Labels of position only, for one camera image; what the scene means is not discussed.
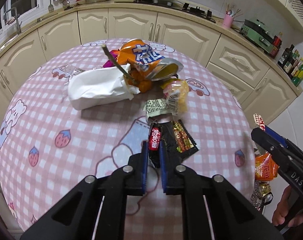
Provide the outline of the person's right hand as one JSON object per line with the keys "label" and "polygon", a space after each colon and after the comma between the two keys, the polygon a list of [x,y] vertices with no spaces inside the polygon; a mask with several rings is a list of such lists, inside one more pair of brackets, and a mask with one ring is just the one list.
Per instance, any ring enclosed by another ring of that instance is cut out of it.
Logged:
{"label": "person's right hand", "polygon": [[[289,212],[288,199],[292,192],[292,187],[289,185],[284,189],[280,202],[278,203],[276,210],[273,213],[272,223],[275,226],[282,225],[285,222],[285,217]],[[303,223],[303,213],[296,215],[289,223],[289,227],[296,227]]]}

